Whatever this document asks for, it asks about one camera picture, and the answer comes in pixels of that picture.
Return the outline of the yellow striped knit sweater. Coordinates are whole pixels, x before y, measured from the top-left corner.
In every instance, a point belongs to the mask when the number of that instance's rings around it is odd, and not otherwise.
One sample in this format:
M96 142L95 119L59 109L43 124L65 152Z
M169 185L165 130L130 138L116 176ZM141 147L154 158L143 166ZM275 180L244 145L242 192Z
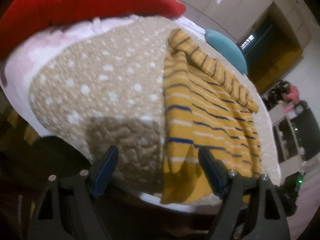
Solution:
M249 90L185 31L174 29L164 59L166 150L163 204L193 203L212 190L198 160L202 147L246 177L261 173L261 145Z

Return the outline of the white shelf with clutter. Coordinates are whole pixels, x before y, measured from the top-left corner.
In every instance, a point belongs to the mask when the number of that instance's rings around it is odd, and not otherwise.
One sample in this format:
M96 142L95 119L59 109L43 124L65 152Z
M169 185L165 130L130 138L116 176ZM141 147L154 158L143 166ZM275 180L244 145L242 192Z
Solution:
M282 180L319 172L319 125L298 88L278 80L261 99L271 118Z

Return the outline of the beige dotted bed blanket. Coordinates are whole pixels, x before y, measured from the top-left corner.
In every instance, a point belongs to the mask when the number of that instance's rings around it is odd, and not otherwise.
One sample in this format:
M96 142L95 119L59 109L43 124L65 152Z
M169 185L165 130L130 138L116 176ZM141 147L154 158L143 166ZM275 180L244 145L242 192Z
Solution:
M90 161L101 157L108 146L117 146L116 180L161 202L166 150L164 59L174 29L185 31L249 90L259 106L253 120L261 145L261 173L279 185L272 122L255 86L206 42L203 29L183 18L140 17L65 48L30 85L28 99L37 120Z

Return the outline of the white bed sheet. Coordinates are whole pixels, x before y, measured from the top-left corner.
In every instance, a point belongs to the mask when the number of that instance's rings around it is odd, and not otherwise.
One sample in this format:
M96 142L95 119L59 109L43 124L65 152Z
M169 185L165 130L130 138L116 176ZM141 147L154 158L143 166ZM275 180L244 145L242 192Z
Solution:
M139 20L127 17L94 18L50 27L34 34L1 61L1 88L13 109L41 136L51 132L37 120L28 100L29 87L42 67L65 48L78 41L104 34L112 29Z

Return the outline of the teal pillow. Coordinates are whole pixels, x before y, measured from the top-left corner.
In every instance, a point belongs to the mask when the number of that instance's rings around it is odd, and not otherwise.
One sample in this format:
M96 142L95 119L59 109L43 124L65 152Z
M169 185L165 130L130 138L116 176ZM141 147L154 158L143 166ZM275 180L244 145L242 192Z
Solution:
M205 30L206 42L227 59L240 73L247 75L248 67L240 48L228 37L212 29Z

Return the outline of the brown wooden door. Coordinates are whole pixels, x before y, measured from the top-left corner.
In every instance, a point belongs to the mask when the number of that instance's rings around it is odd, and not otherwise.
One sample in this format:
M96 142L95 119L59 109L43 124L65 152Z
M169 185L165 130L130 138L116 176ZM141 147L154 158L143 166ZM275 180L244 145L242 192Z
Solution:
M242 47L248 78L259 94L270 89L302 55L302 48L267 16Z

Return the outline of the white glossy wardrobe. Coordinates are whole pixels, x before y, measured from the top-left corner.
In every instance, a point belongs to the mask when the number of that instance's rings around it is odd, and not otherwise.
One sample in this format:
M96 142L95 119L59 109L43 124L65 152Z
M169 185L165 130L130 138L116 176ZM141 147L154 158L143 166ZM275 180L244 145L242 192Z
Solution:
M289 25L302 48L312 39L313 16L303 0L179 0L185 16L203 28L223 31L240 42L270 7L274 7Z

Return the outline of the red embroidered quilt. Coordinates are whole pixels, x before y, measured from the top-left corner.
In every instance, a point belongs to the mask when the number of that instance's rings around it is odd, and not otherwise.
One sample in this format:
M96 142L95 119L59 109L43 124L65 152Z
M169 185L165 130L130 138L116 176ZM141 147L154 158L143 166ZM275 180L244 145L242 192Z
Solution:
M52 25L130 14L176 18L185 11L177 0L13 0L1 17L1 59Z

